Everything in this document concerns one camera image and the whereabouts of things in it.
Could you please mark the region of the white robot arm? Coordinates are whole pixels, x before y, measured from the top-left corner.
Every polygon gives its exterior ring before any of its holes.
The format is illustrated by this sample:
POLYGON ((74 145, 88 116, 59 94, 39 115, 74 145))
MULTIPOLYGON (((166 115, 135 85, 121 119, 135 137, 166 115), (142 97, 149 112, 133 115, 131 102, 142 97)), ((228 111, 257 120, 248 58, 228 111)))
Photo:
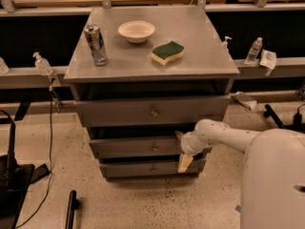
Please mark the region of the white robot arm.
POLYGON ((244 154, 240 229, 305 229, 305 135, 287 129, 233 129, 224 122, 198 121, 175 133, 184 173, 193 157, 222 143, 244 154))

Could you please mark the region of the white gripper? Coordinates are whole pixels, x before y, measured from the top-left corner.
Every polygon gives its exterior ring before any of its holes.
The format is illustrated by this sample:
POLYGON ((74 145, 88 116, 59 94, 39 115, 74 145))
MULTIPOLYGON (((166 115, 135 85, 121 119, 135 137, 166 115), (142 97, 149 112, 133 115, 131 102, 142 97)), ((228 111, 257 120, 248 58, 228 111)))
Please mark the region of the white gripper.
POLYGON ((181 149, 185 154, 181 154, 178 162, 178 173, 185 173, 193 162, 193 156, 202 151, 202 143, 195 132, 186 134, 174 131, 176 137, 181 141, 181 149))

